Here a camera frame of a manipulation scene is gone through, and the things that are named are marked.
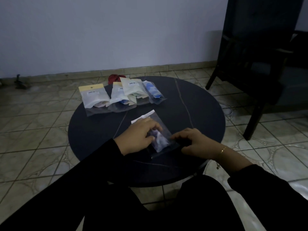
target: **chair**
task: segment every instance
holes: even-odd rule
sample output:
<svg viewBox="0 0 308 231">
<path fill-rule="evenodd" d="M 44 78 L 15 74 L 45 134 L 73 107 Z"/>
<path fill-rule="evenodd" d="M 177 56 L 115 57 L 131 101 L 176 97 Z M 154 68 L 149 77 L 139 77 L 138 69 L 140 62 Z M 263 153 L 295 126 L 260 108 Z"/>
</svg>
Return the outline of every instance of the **chair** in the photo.
<svg viewBox="0 0 308 231">
<path fill-rule="evenodd" d="M 298 47 L 304 42 L 307 46 L 307 33 L 294 31 L 302 3 L 228 1 L 218 63 L 206 89 L 218 77 L 257 100 L 243 134 L 246 140 L 250 140 L 265 105 L 295 109 L 308 105 L 307 64 L 298 60 L 307 54 Z"/>
</svg>

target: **chair backrest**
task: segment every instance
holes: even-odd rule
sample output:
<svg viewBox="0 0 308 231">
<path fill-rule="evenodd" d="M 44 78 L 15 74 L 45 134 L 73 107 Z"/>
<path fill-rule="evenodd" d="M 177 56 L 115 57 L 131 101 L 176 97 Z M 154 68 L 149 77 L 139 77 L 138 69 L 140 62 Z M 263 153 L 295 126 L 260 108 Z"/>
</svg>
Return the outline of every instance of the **chair backrest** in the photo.
<svg viewBox="0 0 308 231">
<path fill-rule="evenodd" d="M 229 0 L 223 34 L 283 47 L 289 43 L 304 0 Z"/>
</svg>

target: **black marble tabletop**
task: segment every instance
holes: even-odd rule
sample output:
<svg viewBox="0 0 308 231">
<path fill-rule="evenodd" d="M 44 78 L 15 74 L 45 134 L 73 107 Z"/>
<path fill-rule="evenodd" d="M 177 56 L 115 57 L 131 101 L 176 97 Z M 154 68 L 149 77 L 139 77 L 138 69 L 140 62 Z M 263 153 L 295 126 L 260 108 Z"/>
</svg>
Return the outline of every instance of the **black marble tabletop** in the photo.
<svg viewBox="0 0 308 231">
<path fill-rule="evenodd" d="M 86 116 L 83 103 L 74 112 L 68 139 L 72 151 L 83 160 L 110 138 L 124 132 L 131 121 L 155 110 L 173 134 L 184 128 L 197 128 L 218 142 L 225 133 L 225 116 L 210 93 L 190 82 L 163 76 L 139 77 L 152 81 L 167 98 L 161 104 L 145 104 L 127 112 Z M 111 95 L 112 85 L 105 87 Z M 172 183 L 194 174 L 205 165 L 204 159 L 183 155 L 180 148 L 151 158 L 149 151 L 126 155 L 126 184 L 132 187 L 150 187 Z M 117 178 L 109 178 L 116 183 Z"/>
</svg>

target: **baseboard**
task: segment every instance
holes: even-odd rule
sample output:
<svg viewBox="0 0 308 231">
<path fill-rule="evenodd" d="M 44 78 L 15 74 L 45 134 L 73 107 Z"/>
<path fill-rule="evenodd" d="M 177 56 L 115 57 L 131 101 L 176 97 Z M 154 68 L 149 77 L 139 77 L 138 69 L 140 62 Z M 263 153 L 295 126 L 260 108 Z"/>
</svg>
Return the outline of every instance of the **baseboard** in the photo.
<svg viewBox="0 0 308 231">
<path fill-rule="evenodd" d="M 145 67 L 133 67 L 133 68 L 123 68 L 123 69 L 95 70 L 87 72 L 44 74 L 44 75 L 28 76 L 28 77 L 22 77 L 21 75 L 20 80 L 25 83 L 47 82 L 47 81 L 67 80 L 67 79 L 101 77 L 101 76 L 109 76 L 111 74 L 136 74 L 136 73 L 153 73 L 153 72 L 163 72 L 163 71 L 183 70 L 183 69 L 199 69 L 199 68 L 215 67 L 216 64 L 217 61 L 207 61 L 207 62 L 170 64 L 163 66 L 145 66 Z M 15 80 L 16 78 L 0 79 L 3 85 L 13 85 Z"/>
</svg>

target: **bracelet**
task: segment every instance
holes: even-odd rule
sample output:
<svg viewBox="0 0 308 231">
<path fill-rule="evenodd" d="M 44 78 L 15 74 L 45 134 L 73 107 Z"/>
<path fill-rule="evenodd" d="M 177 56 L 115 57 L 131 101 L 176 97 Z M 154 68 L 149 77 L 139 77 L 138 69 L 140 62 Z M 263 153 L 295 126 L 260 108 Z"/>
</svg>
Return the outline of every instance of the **bracelet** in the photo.
<svg viewBox="0 0 308 231">
<path fill-rule="evenodd" d="M 224 150 L 226 149 L 226 147 L 227 147 L 227 146 L 225 146 L 225 147 L 221 150 L 220 155 L 224 152 Z M 219 169 L 219 168 L 220 168 L 220 164 L 217 163 L 217 162 L 216 162 L 216 164 L 217 164 L 216 169 Z"/>
</svg>

